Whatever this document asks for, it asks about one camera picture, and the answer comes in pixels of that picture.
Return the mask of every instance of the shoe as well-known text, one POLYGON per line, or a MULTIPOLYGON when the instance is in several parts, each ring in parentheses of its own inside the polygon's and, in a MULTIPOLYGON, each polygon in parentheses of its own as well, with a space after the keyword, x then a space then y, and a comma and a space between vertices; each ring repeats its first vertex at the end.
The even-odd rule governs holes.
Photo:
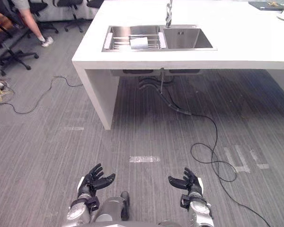
POLYGON ((41 45, 43 47, 48 47, 49 45, 51 45, 53 43, 53 38, 51 38, 50 36, 45 38, 44 42, 41 42, 41 45))

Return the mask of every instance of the stainless steel sink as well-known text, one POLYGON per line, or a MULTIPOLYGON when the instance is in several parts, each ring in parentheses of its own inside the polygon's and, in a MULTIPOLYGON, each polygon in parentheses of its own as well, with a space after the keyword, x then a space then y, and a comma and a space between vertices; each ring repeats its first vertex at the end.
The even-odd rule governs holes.
POLYGON ((164 35, 169 49, 212 48, 200 28, 165 28, 164 35))
POLYGON ((217 50, 197 25, 110 26, 102 48, 102 52, 194 50, 217 50), (144 45, 134 48, 131 44, 138 38, 144 45))

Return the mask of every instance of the leg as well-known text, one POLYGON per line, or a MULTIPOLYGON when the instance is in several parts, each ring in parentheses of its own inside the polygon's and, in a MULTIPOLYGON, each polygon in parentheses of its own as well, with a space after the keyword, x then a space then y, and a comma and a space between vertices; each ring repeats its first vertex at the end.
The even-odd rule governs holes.
POLYGON ((41 31, 35 22, 35 19, 33 18, 32 13, 30 12, 30 9, 20 9, 19 10, 26 25, 29 27, 29 29, 37 36, 37 38, 41 37, 41 31))
POLYGON ((124 199, 122 197, 111 197, 100 207, 94 221, 121 221, 121 212, 123 207, 124 199))
POLYGON ((73 64, 104 128, 110 130, 119 77, 112 76, 110 70, 86 70, 79 61, 73 61, 73 64))

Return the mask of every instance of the cable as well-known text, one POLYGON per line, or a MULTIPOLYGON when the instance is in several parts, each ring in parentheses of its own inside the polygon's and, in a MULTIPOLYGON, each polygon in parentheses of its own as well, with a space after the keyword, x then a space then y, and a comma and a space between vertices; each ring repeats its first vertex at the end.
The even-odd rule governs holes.
MULTIPOLYGON (((48 90, 46 90, 46 91, 40 96, 40 98, 38 99, 38 101, 36 102, 36 104, 34 105, 34 107, 33 107, 31 110, 29 110, 29 111, 27 111, 27 112, 19 112, 19 111, 17 111, 17 110, 15 109, 14 105, 11 104, 11 103, 9 103, 9 102, 1 103, 0 105, 10 105, 10 106, 13 108, 14 112, 17 113, 17 114, 29 114, 29 113, 33 112, 33 111, 37 108, 37 106, 39 105, 39 103, 40 103, 40 101, 43 99, 43 97, 52 89, 52 87, 53 87, 53 82, 54 82, 56 79, 58 79, 58 78, 63 78, 63 79, 65 79, 66 84, 67 84, 68 86, 70 86, 70 87, 80 87, 80 86, 83 85, 83 84, 70 85, 70 84, 68 83, 68 80, 66 79, 66 77, 63 77, 63 76, 55 76, 55 77, 52 78, 52 80, 51 80, 51 85, 50 85, 50 87, 48 88, 48 90)), ((8 87, 8 89, 10 89, 11 91, 13 91, 14 95, 16 94, 13 89, 11 89, 11 88, 9 88, 9 87, 8 87)))
MULTIPOLYGON (((144 87, 152 87, 152 88, 155 88, 156 90, 160 91, 159 88, 158 88, 155 84, 152 84, 152 83, 146 83, 146 84, 140 85, 139 89, 143 89, 144 87)), ((210 121, 213 123, 213 125, 214 125, 214 128, 215 128, 215 141, 214 141, 213 148, 211 148, 209 145, 204 144, 204 143, 201 143, 201 142, 194 143, 194 144, 190 147, 190 155, 191 155, 191 157, 192 157, 195 161, 197 161, 197 162, 199 162, 199 163, 202 163, 202 164, 211 164, 214 173, 215 173, 215 174, 217 175, 217 177, 219 178, 219 182, 220 182, 221 187, 223 188, 223 190, 225 191, 225 193, 228 195, 228 197, 229 197, 233 202, 235 202, 236 204, 238 204, 239 206, 242 206, 242 207, 244 207, 244 208, 250 210, 251 212, 255 213, 256 215, 258 215, 258 216, 267 224, 267 226, 270 227, 269 223, 265 220, 264 217, 262 217, 260 214, 258 214, 256 211, 254 211, 252 208, 250 208, 250 207, 248 207, 248 206, 246 206, 246 205, 244 205, 244 204, 241 204, 241 203, 237 202, 237 201, 228 193, 228 191, 226 190, 226 188, 225 188, 224 185, 222 184, 222 181, 224 181, 224 182, 229 182, 229 183, 234 182, 234 181, 237 179, 238 174, 237 174, 237 171, 236 171, 235 167, 234 167, 232 164, 230 164, 229 162, 226 162, 226 161, 221 161, 221 160, 219 160, 217 154, 216 154, 215 151, 214 151, 215 148, 216 148, 216 146, 217 146, 217 143, 218 143, 218 127, 217 127, 217 124, 215 123, 215 121, 214 121, 211 117, 208 117, 208 116, 206 116, 206 115, 195 114, 195 113, 191 113, 191 112, 189 112, 189 111, 183 110, 182 108, 180 108, 180 107, 173 101, 173 99, 172 99, 172 97, 171 97, 170 92, 168 91, 168 89, 167 89, 167 88, 165 88, 165 89, 167 90, 167 92, 168 92, 168 94, 169 94, 169 97, 170 97, 170 99, 171 99, 171 102, 172 102, 173 104, 171 104, 170 102, 168 102, 168 100, 164 97, 164 95, 163 95, 162 93, 160 93, 160 92, 157 92, 157 93, 161 96, 161 98, 163 99, 163 101, 164 101, 165 103, 167 103, 168 107, 170 107, 170 108, 173 109, 173 110, 176 110, 177 112, 180 112, 180 113, 183 113, 183 114, 186 114, 186 115, 207 118, 207 119, 210 120, 210 121), (203 161, 197 159, 197 158, 193 155, 193 148, 194 148, 195 146, 197 146, 197 145, 205 146, 207 149, 209 149, 209 150, 211 151, 211 161, 210 161, 210 162, 203 162, 203 161), (222 177, 220 176, 220 173, 219 173, 219 164, 220 164, 220 163, 229 165, 229 166, 233 169, 233 172, 234 172, 234 178, 233 178, 233 179, 227 180, 227 179, 224 179, 224 178, 222 178, 222 177)))

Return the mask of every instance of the white counter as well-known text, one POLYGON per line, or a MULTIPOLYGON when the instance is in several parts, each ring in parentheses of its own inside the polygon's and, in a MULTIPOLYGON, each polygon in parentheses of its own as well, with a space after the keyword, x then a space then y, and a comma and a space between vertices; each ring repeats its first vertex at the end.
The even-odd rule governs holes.
POLYGON ((172 25, 199 25, 216 51, 102 52, 109 26, 164 25, 166 3, 105 1, 72 59, 105 129, 119 83, 113 69, 284 70, 284 21, 247 2, 173 1, 172 25))

